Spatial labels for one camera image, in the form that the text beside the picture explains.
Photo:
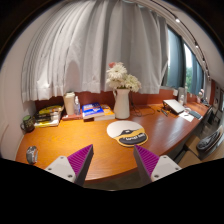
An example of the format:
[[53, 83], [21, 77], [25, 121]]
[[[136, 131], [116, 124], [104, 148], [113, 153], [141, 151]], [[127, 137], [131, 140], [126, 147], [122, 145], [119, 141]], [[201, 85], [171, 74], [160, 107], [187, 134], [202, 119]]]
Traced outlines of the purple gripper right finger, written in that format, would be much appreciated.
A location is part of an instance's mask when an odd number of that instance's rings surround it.
[[144, 185], [181, 170], [181, 167], [167, 155], [157, 156], [139, 145], [134, 146], [133, 154]]

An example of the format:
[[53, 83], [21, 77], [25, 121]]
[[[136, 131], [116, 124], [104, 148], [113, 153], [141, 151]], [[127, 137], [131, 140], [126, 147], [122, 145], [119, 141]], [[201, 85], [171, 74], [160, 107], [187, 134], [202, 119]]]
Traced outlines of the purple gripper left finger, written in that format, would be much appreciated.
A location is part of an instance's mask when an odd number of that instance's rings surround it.
[[59, 156], [46, 168], [46, 171], [82, 186], [93, 154], [93, 145], [88, 145], [68, 157]]

